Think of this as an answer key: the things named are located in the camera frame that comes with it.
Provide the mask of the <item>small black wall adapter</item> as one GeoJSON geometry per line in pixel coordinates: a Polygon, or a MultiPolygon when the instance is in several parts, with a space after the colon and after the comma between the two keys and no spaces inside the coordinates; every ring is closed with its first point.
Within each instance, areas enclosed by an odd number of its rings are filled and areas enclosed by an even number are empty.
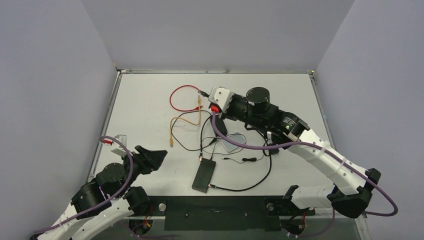
{"type": "Polygon", "coordinates": [[[273,143],[265,143],[267,149],[263,150],[263,154],[267,157],[272,156],[272,155],[277,155],[280,150],[278,148],[269,148],[269,146],[275,146],[275,144],[273,143]]]}

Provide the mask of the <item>black ribbed network switch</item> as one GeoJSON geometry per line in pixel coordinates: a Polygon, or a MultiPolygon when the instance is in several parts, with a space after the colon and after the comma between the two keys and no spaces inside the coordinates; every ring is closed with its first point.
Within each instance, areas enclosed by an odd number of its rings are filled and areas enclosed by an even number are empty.
{"type": "Polygon", "coordinates": [[[202,193],[208,192],[216,164],[217,163],[211,159],[202,158],[191,186],[193,190],[202,193]]]}

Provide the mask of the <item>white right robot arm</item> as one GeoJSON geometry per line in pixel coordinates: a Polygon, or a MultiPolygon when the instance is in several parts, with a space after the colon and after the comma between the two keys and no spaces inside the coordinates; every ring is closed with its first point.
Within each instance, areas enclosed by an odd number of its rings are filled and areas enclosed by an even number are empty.
{"type": "Polygon", "coordinates": [[[272,104],[266,88],[254,87],[242,96],[224,87],[214,87],[208,100],[216,118],[243,122],[247,130],[261,132],[273,147],[301,157],[331,180],[331,185],[291,186],[282,199],[282,207],[287,213],[294,214],[299,209],[333,208],[343,216],[355,219],[365,212],[381,173],[347,160],[304,120],[272,104]]]}

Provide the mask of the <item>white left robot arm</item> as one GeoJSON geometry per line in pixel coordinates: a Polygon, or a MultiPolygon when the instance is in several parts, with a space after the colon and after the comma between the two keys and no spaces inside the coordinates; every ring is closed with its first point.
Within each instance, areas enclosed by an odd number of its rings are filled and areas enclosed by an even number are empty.
{"type": "Polygon", "coordinates": [[[140,145],[132,152],[133,167],[126,154],[122,163],[108,164],[95,178],[84,184],[53,229],[42,230],[32,240],[91,240],[118,221],[151,211],[149,196],[141,186],[132,186],[139,175],[157,171],[167,150],[147,150],[140,145]]]}

